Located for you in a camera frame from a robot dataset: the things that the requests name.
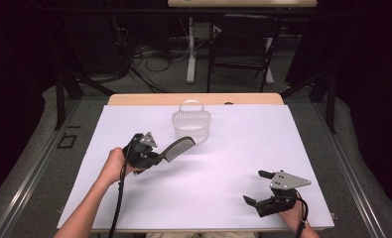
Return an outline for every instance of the gray carpet floor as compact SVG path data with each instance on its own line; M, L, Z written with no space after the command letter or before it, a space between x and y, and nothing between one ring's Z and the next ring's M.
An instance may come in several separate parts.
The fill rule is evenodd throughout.
M266 86L265 92L281 92L287 88L284 82L286 72L291 63L298 40L281 39L276 47L271 69L275 84ZM149 58L136 63L137 68L146 72L156 83L173 92L205 92L206 81L206 48L197 50L196 82L186 83L187 59L167 62L163 59ZM152 72L169 67L160 72ZM236 77L246 77L243 71L235 72ZM220 72L215 75L219 80ZM151 92L138 78L128 74L120 80L104 83L117 92L141 93ZM97 90L82 86L85 96L80 101L66 99L71 113L60 131L55 132L57 120L55 89L44 93L46 111L40 125L30 140L27 148L19 158L18 163L0 188L0 237L52 237L57 231L56 226L61 216L59 210L66 203L71 191L81 160L91 139L103 105L107 97ZM255 91L246 87L215 86L212 92ZM294 95L285 98L289 105L300 135L303 139L313 169L317 175L330 212L337 219L335 227L321 231L322 237L392 237L392 202L385 196L378 181L367 169L357 151L354 129L349 118L348 107L340 100L336 103L335 129L336 134L330 134L323 123L323 105L312 104L308 100L310 88L304 88ZM75 135L72 148L64 148L62 135ZM334 138L339 145L334 145ZM346 157L357 178L355 182L363 189L365 203L369 205L371 215L378 221L377 228L381 232L372 232L366 222L366 215L360 208L363 199L357 199L349 186L348 178L342 172L340 149ZM30 187L30 196L20 206L17 216L10 216L8 207L13 204L19 189L25 185L25 180L38 160L46 157L42 165L42 173L36 177L36 183ZM117 237L130 237L131 234L118 234ZM264 233L263 237L294 237L290 232Z

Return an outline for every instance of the basket handle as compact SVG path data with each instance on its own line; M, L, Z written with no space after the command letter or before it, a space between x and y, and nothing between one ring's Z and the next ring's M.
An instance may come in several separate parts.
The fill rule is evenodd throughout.
M200 101L198 101L198 100L195 100L195 99L189 99L189 100L184 101L184 102L180 105L180 111L186 111L186 110L184 110L182 107L185 106L185 105L194 104L194 103L195 103L196 105L201 106L201 110L199 110L199 111L204 111L204 106L202 105L202 103L201 103Z

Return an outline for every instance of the white paper sheet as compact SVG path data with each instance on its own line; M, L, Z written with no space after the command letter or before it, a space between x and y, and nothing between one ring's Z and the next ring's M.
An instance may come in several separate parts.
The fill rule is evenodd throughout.
M125 180L117 230L287 229L274 214L260 218L242 195L270 198L270 180L258 171L283 170L309 179L298 191L310 208L313 227L333 227L327 204L287 106L205 105L211 114L206 141L171 163L162 161ZM161 153L177 138L172 115L179 106L105 106L58 227L95 181L109 150L136 133L151 132ZM118 197L105 194L93 229L109 230Z

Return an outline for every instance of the chair backrest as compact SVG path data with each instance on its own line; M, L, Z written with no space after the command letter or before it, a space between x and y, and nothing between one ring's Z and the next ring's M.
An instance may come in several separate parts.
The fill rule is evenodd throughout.
M264 15L227 13L215 17L210 24L210 37L220 35L247 38L277 38L280 22Z

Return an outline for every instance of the wooden desk top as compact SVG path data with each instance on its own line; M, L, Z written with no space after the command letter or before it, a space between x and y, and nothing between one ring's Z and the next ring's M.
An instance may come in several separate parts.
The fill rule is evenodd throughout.
M108 105L180 105L185 100L195 99L204 105L275 104L284 105L278 93L139 93L114 94Z
M170 7L316 7L317 0L169 0Z

